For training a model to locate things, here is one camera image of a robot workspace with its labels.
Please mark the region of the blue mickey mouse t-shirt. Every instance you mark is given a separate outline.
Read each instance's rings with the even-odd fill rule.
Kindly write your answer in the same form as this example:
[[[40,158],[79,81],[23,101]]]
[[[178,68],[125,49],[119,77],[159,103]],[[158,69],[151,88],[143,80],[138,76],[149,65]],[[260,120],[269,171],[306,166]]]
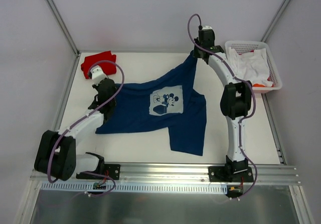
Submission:
[[[126,83],[116,96],[110,119],[96,134],[142,133],[167,128],[173,151],[202,156],[207,124],[205,96],[194,90],[197,59],[156,80]]]

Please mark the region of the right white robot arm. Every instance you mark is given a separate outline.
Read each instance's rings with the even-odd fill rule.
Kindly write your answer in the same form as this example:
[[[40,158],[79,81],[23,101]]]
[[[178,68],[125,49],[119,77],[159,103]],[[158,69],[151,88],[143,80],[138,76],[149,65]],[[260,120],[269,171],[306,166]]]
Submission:
[[[215,45],[215,33],[210,26],[199,26],[194,39],[194,57],[203,59],[217,74],[224,86],[220,109],[228,125],[228,152],[224,167],[214,171],[214,176],[226,181],[237,181],[248,170],[244,148],[245,119],[251,110],[252,85],[241,81],[228,64],[221,46]]]

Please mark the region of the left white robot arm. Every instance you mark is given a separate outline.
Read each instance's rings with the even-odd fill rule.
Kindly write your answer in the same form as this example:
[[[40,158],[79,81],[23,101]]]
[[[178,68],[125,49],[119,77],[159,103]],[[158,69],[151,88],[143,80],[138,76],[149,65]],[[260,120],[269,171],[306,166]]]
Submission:
[[[85,174],[99,179],[104,175],[104,157],[86,152],[77,155],[76,147],[84,141],[90,133],[94,133],[112,116],[116,107],[116,100],[113,98],[99,110],[100,105],[115,96],[117,91],[113,80],[106,78],[99,84],[93,84],[97,90],[92,104],[83,117],[83,120],[59,131],[47,130],[43,133],[36,155],[34,169],[38,172],[48,173],[48,165],[51,165],[50,176],[56,180],[68,180],[71,176]]]

